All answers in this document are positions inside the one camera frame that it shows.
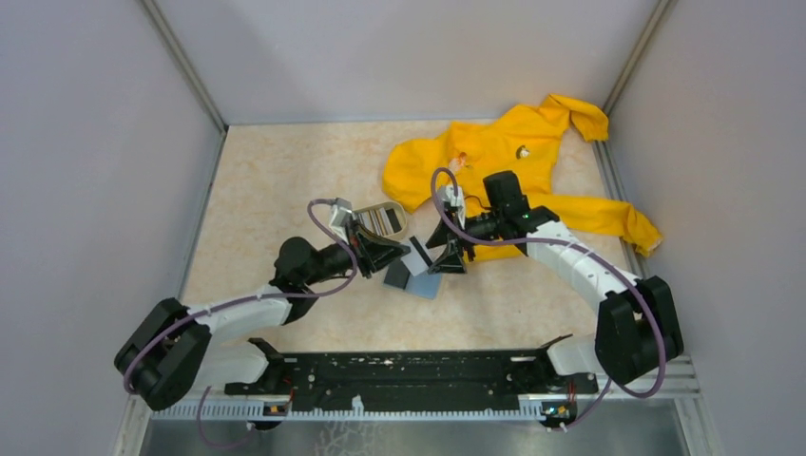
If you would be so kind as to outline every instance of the metal frame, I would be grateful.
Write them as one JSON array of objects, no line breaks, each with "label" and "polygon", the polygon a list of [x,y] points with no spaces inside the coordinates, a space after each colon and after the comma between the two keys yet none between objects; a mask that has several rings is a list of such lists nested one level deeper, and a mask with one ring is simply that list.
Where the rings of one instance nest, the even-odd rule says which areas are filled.
[{"label": "metal frame", "polygon": [[174,61],[174,64],[176,64],[177,69],[187,83],[187,87],[193,92],[201,108],[207,113],[220,133],[222,135],[226,134],[229,125],[224,122],[219,109],[216,107],[216,104],[213,103],[213,98],[204,86],[202,78],[199,77],[199,73],[196,72],[196,69],[193,68],[193,64],[190,63],[190,59],[187,57],[187,54],[185,54],[182,44],[165,19],[163,10],[157,5],[156,0],[136,1],[143,7],[143,12],[151,21],[151,25],[154,26],[154,30],[165,45],[165,50],[168,52],[168,55],[171,56],[171,60]]},{"label": "metal frame", "polygon": [[[226,139],[226,132],[229,125],[224,121],[221,117],[220,112],[215,106],[215,103],[212,100],[212,97],[207,92],[207,89],[204,87],[201,78],[199,77],[198,73],[196,72],[195,68],[191,64],[189,58],[185,54],[182,45],[179,39],[174,34],[173,30],[167,23],[162,10],[157,5],[156,0],[137,0],[137,2],[143,7],[144,13],[151,21],[152,25],[154,26],[155,30],[159,34],[160,38],[165,45],[165,49],[168,54],[171,56],[172,60],[176,64],[179,72],[182,74],[183,78],[185,79],[188,87],[194,93],[194,96],[197,98],[198,102],[201,105],[201,108],[207,113],[210,117],[213,124],[221,133],[221,143],[218,151],[218,156],[216,158],[216,166],[215,169],[218,169],[218,162],[221,158],[221,151],[223,149],[223,145]],[[617,105],[618,101],[621,99],[629,81],[635,74],[636,68],[638,64],[641,62],[643,56],[645,55],[649,45],[651,44],[653,38],[656,36],[657,31],[663,21],[668,17],[669,12],[673,9],[674,5],[677,3],[677,0],[660,0],[656,7],[653,9],[652,13],[650,14],[646,26],[643,29],[643,32],[639,36],[638,41],[636,42],[635,47],[633,48],[632,52],[630,53],[629,58],[627,59],[624,69],[622,70],[619,78],[617,79],[615,85],[613,86],[610,94],[608,95],[606,101],[604,102],[603,111],[608,116],[613,112],[613,109]],[[607,142],[595,142],[593,145],[594,154],[597,160],[597,164],[600,169],[600,174],[602,176],[602,180],[605,186],[605,190],[607,194],[617,200],[627,200],[626,193],[624,190],[624,183],[622,182],[620,175],[618,173],[616,163],[612,158],[612,153],[610,150],[610,146]],[[215,169],[210,177],[210,188],[212,187],[212,182],[215,179]],[[189,246],[189,252],[187,254],[187,264],[182,275],[181,283],[179,284],[180,291],[183,291],[184,285],[187,280],[187,276],[190,272],[190,266],[193,260],[193,252],[196,248],[198,243],[199,234],[202,229],[202,222],[204,213],[206,212],[204,209],[207,206],[207,202],[209,201],[210,191],[204,199],[203,206],[201,208],[201,215],[198,221],[196,235],[193,238],[191,245]],[[623,244],[624,247],[624,254],[627,258],[627,262],[629,263],[630,269],[632,269],[636,273],[640,273],[642,276],[648,276],[649,269],[646,262],[643,258],[638,257],[632,248]],[[719,455],[722,454],[720,448],[720,442],[717,438],[717,434],[714,431],[713,422],[710,419],[710,415],[707,412],[706,406],[702,400],[701,393],[700,393],[700,386],[697,382],[696,374],[694,373],[694,368],[691,365],[691,360],[688,356],[681,356],[678,359],[674,360],[669,364],[669,377],[666,382],[664,382],[664,386],[660,395],[658,397],[662,399],[674,400],[676,409],[680,418],[681,429],[684,435],[686,444],[688,446],[689,453],[692,455]],[[648,373],[645,377],[637,380],[636,382],[651,382],[654,381],[653,372]],[[633,386],[636,388],[641,388],[638,383],[634,382]],[[613,389],[605,399],[626,399],[630,396],[626,396],[622,391],[619,389]],[[534,401],[534,400],[550,400],[550,397],[525,397],[525,401]],[[126,409],[124,420],[121,425],[121,429],[118,434],[117,444],[114,447],[113,454],[115,456],[134,456],[140,454],[140,450],[143,444],[145,430],[147,428],[147,424],[151,419],[186,419],[188,416],[187,413],[189,411],[193,411],[195,414],[194,407],[195,404],[198,404],[198,399],[189,398],[186,400],[181,401],[175,408],[170,408],[165,412],[161,412],[158,415],[152,413],[152,411],[148,408],[145,402],[140,399],[139,397],[131,397],[129,398]],[[223,401],[221,404],[220,413],[216,413],[212,408],[210,410],[211,413],[205,413],[204,418],[217,418],[217,419],[226,419],[225,415],[227,412],[225,410],[229,409],[230,411],[234,408],[226,408],[228,404],[235,405],[235,402],[232,401],[240,401],[243,402],[243,399],[233,399],[232,401],[228,401],[226,399],[213,399],[213,401]],[[266,398],[266,402],[272,402],[272,399]],[[241,408],[241,412],[249,412],[254,411],[256,408],[246,409]],[[321,418],[327,419],[341,419],[343,417],[335,417],[335,416],[325,416],[322,415]],[[478,419],[475,415],[468,415],[469,419]]]}]

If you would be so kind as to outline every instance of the black bracket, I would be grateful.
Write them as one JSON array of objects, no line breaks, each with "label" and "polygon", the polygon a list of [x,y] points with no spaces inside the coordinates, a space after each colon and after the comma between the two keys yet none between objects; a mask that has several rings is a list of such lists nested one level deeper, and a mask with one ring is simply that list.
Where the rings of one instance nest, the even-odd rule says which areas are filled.
[{"label": "black bracket", "polygon": [[[683,352],[672,291],[657,276],[639,280],[638,292],[661,330],[666,359]],[[658,344],[641,306],[629,291],[611,293],[599,305],[596,325],[596,357],[602,368],[617,384],[625,385],[658,367]]]},{"label": "black bracket", "polygon": [[[160,301],[118,351],[115,369],[124,374],[148,342],[186,316],[187,308],[177,299]],[[134,368],[131,386],[152,410],[167,409],[190,391],[210,337],[207,326],[191,321],[169,334]]]}]

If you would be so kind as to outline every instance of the jacket sleeve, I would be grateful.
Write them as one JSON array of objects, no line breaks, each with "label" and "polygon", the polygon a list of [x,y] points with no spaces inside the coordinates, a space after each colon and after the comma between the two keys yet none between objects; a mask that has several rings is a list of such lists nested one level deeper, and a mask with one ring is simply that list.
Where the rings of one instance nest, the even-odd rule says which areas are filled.
[{"label": "jacket sleeve", "polygon": [[572,230],[621,237],[645,257],[663,241],[649,218],[628,202],[566,195],[541,195],[529,202],[551,209]]}]

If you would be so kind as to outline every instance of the black camera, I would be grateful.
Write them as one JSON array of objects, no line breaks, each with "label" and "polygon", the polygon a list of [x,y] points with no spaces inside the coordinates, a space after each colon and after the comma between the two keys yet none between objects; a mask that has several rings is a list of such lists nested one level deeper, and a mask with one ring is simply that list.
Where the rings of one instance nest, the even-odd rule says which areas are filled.
[{"label": "black camera", "polygon": [[[465,219],[462,231],[468,236],[480,240],[517,239],[548,221],[557,221],[556,214],[545,206],[529,208],[528,198],[521,191],[521,182],[512,171],[502,171],[487,176],[483,180],[484,190],[489,200],[489,210],[475,217]],[[443,208],[454,225],[460,226],[458,207],[448,203]],[[445,251],[434,262],[429,273],[463,274],[465,267],[464,254],[473,261],[475,253],[473,242],[459,237],[440,219],[439,225],[426,242],[426,247],[434,248],[445,245]],[[527,254],[525,243],[516,247]]]}]

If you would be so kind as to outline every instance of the small object on floor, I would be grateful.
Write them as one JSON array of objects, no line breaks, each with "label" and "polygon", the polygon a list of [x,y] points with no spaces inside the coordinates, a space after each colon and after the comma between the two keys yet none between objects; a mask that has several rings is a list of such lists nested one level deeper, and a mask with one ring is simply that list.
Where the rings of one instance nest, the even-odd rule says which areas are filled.
[{"label": "small object on floor", "polygon": [[419,276],[429,270],[432,265],[432,260],[425,246],[419,239],[412,236],[400,243],[411,248],[411,251],[400,258],[400,261],[406,265],[406,269],[409,270],[412,276]]},{"label": "small object on floor", "polygon": [[434,299],[439,292],[442,275],[428,274],[432,260],[419,239],[410,237],[403,244],[410,246],[412,251],[389,265],[383,280],[384,285],[412,295]]}]

